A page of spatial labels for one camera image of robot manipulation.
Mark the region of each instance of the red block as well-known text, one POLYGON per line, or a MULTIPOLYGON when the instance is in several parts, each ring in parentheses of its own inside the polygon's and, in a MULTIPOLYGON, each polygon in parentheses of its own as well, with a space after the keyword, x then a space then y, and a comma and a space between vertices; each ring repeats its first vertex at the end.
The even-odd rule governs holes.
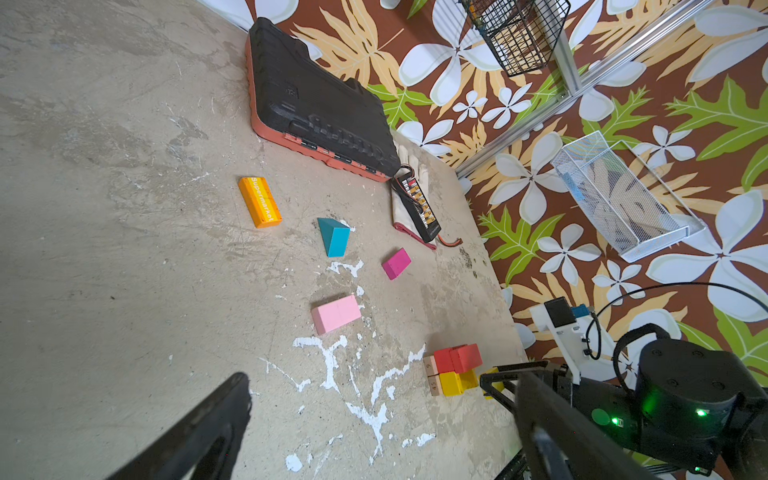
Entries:
POLYGON ((435 357, 437 373, 453 372, 453 361, 451 360, 451 349, 438 350, 432 356, 435 357))
POLYGON ((480 357, 477 343, 456 347, 451 349, 449 354, 453 371, 456 373, 466 373, 482 365, 482 357, 480 357))

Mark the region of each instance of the concrete table surface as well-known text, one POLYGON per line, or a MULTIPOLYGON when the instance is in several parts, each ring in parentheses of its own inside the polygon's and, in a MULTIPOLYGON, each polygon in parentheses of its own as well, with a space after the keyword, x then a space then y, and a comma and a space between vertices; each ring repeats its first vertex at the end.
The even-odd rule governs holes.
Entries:
POLYGON ((479 389, 432 398, 418 359, 478 343, 485 368, 525 360, 452 170, 424 154, 464 239, 432 252, 392 228, 387 184, 260 141, 246 35, 202 5, 3 12, 3 478, 103 478, 237 371, 253 409, 235 478, 498 473, 511 416, 479 389), (281 225, 253 227, 242 176, 267 178, 281 225), (329 269, 317 217, 355 227, 356 277, 329 269), (412 264, 390 281, 400 247, 412 264), (312 345, 310 308, 358 292, 363 319, 312 345))

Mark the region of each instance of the white mesh tray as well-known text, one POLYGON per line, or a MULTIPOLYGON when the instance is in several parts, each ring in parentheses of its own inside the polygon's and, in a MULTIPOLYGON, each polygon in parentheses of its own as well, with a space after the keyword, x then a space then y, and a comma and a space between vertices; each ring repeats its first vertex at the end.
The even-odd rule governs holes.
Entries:
POLYGON ((656 172, 634 156, 680 202, 690 219, 684 223, 675 220, 611 150, 599 131, 565 145, 552 161, 589 221, 630 263, 707 228, 656 172))

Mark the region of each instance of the toy block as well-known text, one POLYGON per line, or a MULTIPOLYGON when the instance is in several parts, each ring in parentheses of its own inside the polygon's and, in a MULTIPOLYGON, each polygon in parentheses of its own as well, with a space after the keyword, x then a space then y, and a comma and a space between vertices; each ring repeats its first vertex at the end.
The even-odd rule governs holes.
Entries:
POLYGON ((456 373, 468 372, 482 365, 482 357, 480 357, 477 343, 451 349, 450 354, 453 371, 456 373))
POLYGON ((427 380, 429 381, 429 392, 432 394, 432 396, 441 396, 442 386, 440 385, 440 376, 428 376, 427 380))
POLYGON ((435 367, 437 373, 453 372, 453 361, 451 361, 451 349, 442 349, 433 353, 435 358, 435 367))
POLYGON ((440 377, 440 386, 442 387, 443 395, 456 396, 464 393, 462 380, 458 377, 458 373, 455 373, 455 372, 441 373, 439 377, 440 377))
POLYGON ((406 267, 410 264, 411 257, 409 257, 406 253, 406 249, 401 248, 400 250, 397 250, 397 253, 392 255, 389 260, 382 263, 382 266, 384 267, 384 271, 386 272, 386 275, 389 277, 389 279, 394 280, 400 276, 400 273, 402 273, 403 270, 405 270, 406 267))
POLYGON ((427 357, 424 357, 424 370, 427 371, 427 376, 433 376, 439 374, 437 370, 437 363, 435 362, 435 357, 430 355, 427 357))
POLYGON ((266 178, 243 177, 237 182, 256 228, 274 227, 283 221, 266 178))
POLYGON ((474 389, 480 385, 478 382, 478 376, 475 375, 475 370, 469 370, 468 372, 459 373, 459 381, 462 383, 462 389, 466 392, 469 389, 474 389))
POLYGON ((318 306, 312 309, 312 319, 318 335, 330 332, 360 318, 360 307, 354 295, 318 306))
MULTIPOLYGON (((498 368, 497 368, 497 367, 493 367, 492 369, 490 369, 490 370, 489 370, 489 371, 487 371, 486 373, 498 373, 498 368)), ((491 384, 491 386, 492 386, 493 388, 497 389, 499 392, 504 392, 504 389, 505 389, 505 387, 504 387, 504 382, 493 382, 493 383, 491 384)), ((485 399, 486 399, 486 400, 487 400, 487 399, 492 399, 492 398, 493 398, 492 396, 490 396, 489 394, 487 394, 487 393, 485 393, 485 392, 483 392, 483 395, 485 396, 485 399)))
POLYGON ((318 218, 317 225, 323 235, 328 257, 344 257, 349 242, 349 227, 333 218, 318 218))

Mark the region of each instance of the yellow block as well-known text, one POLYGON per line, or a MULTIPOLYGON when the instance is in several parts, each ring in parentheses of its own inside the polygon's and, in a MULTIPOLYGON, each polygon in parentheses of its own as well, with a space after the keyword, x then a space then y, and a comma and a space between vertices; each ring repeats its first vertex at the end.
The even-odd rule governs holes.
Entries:
POLYGON ((478 376, 475 375, 475 370, 469 370, 468 372, 459 373, 459 380, 462 383, 462 389, 469 390, 474 389, 478 385, 478 376))
MULTIPOLYGON (((490 369, 486 373, 498 373, 498 369, 496 367, 493 367, 492 369, 490 369)), ((493 382, 491 385, 493 386, 493 388, 497 389, 499 392, 504 392, 504 388, 505 388, 504 387, 504 382, 493 382)), ((492 398, 493 397, 490 396, 490 395, 485 397, 486 400, 487 399, 492 399, 492 398)))
POLYGON ((440 386, 442 387, 442 394, 445 396, 456 396, 464 393, 462 380, 456 372, 441 373, 440 386))
POLYGON ((238 185, 256 228, 274 227, 283 221, 265 178, 243 177, 238 185))

